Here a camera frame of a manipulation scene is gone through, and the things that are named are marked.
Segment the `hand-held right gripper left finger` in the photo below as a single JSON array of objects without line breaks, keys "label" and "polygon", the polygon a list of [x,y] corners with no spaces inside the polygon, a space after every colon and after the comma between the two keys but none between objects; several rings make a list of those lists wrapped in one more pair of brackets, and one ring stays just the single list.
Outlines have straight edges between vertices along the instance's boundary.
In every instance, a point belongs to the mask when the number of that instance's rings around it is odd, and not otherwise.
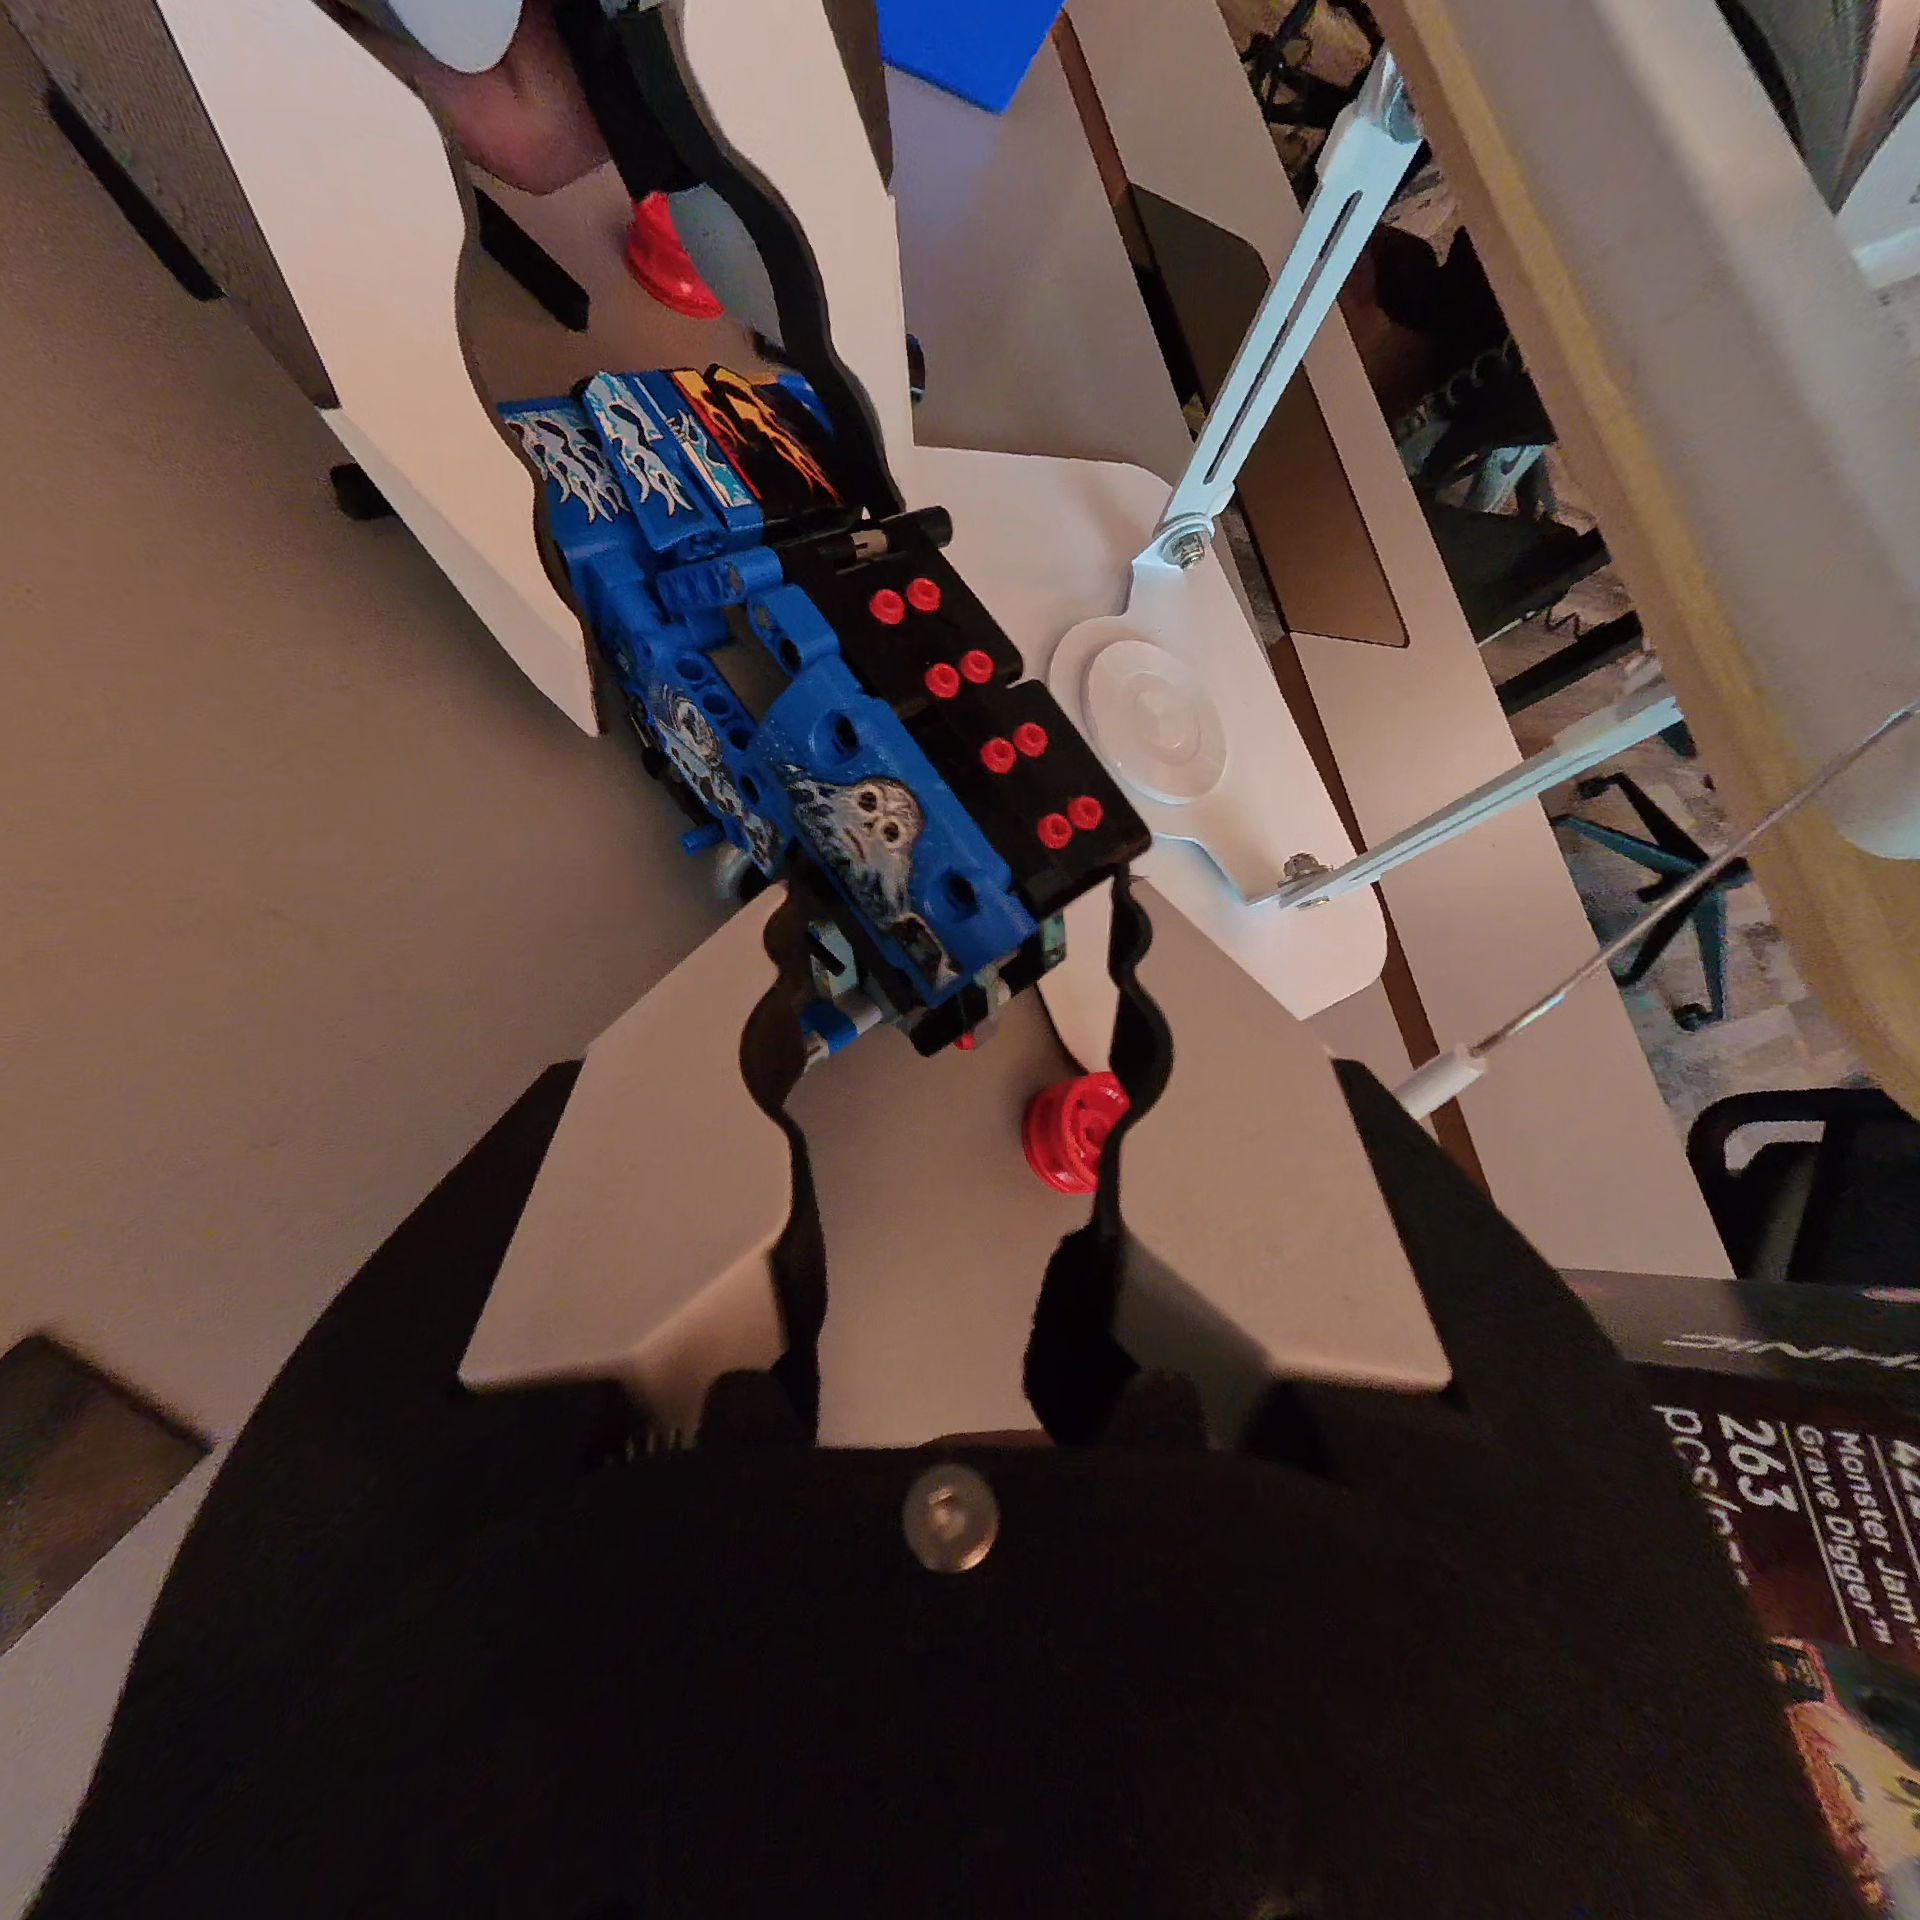
[{"label": "hand-held right gripper left finger", "polygon": [[768,1374],[822,1426],[829,1261],[806,1135],[801,886],[771,886],[585,1056],[459,1380],[622,1385],[690,1441],[720,1380]]}]

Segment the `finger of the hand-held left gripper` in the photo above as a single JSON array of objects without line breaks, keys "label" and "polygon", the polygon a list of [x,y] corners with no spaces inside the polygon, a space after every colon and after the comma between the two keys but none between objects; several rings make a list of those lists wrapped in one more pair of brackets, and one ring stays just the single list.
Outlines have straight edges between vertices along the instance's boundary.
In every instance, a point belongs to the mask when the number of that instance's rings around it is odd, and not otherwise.
[{"label": "finger of the hand-held left gripper", "polygon": [[320,352],[325,422],[524,678],[599,736],[536,472],[462,339],[473,196],[441,123],[320,4],[161,4]]},{"label": "finger of the hand-held left gripper", "polygon": [[895,201],[824,4],[664,4],[676,229],[724,310],[802,372],[870,510],[917,482]]}]

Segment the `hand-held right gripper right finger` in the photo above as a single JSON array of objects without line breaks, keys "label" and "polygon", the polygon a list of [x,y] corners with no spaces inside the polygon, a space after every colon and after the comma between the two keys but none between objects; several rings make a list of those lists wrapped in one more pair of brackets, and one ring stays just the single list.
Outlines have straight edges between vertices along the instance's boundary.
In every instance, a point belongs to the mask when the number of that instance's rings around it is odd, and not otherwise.
[{"label": "hand-held right gripper right finger", "polygon": [[1115,877],[1102,953],[1096,1072],[1131,1107],[1034,1304],[1048,1441],[1115,1443],[1150,1377],[1235,1454],[1308,1385],[1439,1396],[1453,1366],[1326,1049],[1146,882]]}]

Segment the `blue black toy truck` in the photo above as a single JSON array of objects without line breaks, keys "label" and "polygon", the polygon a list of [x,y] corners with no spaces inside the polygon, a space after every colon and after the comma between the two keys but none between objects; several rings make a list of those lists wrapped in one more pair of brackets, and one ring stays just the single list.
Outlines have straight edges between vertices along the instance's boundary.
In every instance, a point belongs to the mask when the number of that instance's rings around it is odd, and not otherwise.
[{"label": "blue black toy truck", "polygon": [[813,883],[806,1026],[848,995],[918,1054],[969,1049],[1067,958],[1067,910],[1148,849],[944,509],[855,490],[798,372],[593,372],[508,399],[649,773],[759,883]]}]

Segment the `person's left hand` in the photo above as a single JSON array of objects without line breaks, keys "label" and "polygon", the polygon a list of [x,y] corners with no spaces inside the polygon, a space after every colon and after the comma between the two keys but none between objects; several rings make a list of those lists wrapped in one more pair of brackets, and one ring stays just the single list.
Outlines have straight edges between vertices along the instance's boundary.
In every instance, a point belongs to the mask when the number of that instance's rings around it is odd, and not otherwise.
[{"label": "person's left hand", "polygon": [[552,4],[323,4],[483,174],[555,196],[609,162]]}]

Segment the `blue plastic bin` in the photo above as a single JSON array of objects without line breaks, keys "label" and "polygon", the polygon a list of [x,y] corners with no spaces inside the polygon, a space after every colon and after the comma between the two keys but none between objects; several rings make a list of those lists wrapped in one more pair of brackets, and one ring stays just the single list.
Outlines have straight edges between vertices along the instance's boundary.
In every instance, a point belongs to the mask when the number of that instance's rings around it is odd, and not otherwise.
[{"label": "blue plastic bin", "polygon": [[878,4],[883,65],[1002,115],[1065,4]]}]

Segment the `red toy wheel rim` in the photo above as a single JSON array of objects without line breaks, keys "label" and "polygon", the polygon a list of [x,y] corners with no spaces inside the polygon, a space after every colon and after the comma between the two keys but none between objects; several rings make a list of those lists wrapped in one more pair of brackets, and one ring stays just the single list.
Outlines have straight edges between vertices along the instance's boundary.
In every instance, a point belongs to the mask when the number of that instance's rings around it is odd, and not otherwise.
[{"label": "red toy wheel rim", "polygon": [[1095,1193],[1109,1138],[1130,1107],[1115,1072],[1087,1072],[1037,1091],[1021,1119],[1030,1169],[1053,1191]]},{"label": "red toy wheel rim", "polygon": [[695,323],[724,320],[724,304],[678,235],[667,196],[635,201],[622,252],[635,283],[671,313]]}]

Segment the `white metal stand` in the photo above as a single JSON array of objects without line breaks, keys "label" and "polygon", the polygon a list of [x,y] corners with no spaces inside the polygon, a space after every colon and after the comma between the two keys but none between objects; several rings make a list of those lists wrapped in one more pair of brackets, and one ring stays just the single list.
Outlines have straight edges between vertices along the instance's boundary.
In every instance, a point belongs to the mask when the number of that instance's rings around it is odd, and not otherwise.
[{"label": "white metal stand", "polygon": [[[1712,4],[1380,4],[1530,372],[1651,620],[1667,692],[1747,813],[1917,703],[1917,370]],[[1148,557],[1141,467],[924,449],[959,562],[1080,719],[1158,676],[1214,776],[1161,807],[1161,894],[1291,1012],[1369,981],[1299,725],[1257,684],[1219,557]]]}]

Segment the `office chair teal base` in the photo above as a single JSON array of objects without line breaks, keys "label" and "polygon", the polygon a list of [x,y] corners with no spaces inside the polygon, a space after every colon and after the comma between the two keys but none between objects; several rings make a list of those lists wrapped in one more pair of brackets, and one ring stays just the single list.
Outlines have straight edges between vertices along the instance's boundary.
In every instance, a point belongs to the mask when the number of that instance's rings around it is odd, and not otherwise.
[{"label": "office chair teal base", "polygon": [[1753,882],[1751,863],[1711,853],[1672,813],[1655,806],[1630,776],[1578,780],[1574,799],[1620,796],[1640,832],[1616,830],[1580,813],[1553,813],[1550,830],[1603,849],[1643,871],[1651,882],[1638,891],[1646,907],[1638,921],[1609,937],[1608,973],[1626,992],[1646,987],[1682,934],[1696,942],[1704,998],[1670,1011],[1677,1033],[1699,1035],[1728,1015],[1732,998],[1732,910],[1728,896]]}]

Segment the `black toy set box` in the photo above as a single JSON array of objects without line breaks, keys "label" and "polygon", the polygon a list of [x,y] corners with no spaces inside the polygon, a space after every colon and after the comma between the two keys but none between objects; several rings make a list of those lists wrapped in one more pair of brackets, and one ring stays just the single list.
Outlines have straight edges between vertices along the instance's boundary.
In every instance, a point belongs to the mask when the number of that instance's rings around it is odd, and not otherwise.
[{"label": "black toy set box", "polygon": [[1917,1289],[1569,1273],[1747,1594],[1873,1918],[1917,1916]]}]

